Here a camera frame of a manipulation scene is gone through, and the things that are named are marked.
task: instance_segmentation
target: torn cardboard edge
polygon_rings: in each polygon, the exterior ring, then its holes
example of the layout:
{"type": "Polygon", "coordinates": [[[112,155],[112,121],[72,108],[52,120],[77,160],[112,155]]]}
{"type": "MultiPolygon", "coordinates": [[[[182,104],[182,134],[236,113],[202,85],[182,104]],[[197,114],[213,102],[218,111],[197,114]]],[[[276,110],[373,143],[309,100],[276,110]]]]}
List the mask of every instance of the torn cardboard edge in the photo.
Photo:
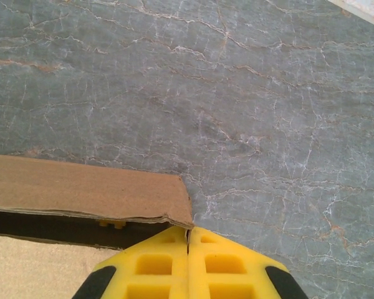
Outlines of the torn cardboard edge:
{"type": "Polygon", "coordinates": [[[193,227],[179,176],[0,155],[0,235],[126,248],[170,225],[193,227]]]}

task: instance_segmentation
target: cardboard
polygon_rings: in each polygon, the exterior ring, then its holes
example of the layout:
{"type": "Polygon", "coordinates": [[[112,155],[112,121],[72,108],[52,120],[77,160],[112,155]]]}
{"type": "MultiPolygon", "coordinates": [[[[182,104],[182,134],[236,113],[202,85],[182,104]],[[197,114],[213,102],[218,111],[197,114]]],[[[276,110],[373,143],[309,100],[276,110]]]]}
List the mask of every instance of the cardboard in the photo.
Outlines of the cardboard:
{"type": "Polygon", "coordinates": [[[179,176],[0,155],[0,298],[70,298],[113,249],[171,225],[193,227],[179,176]]]}

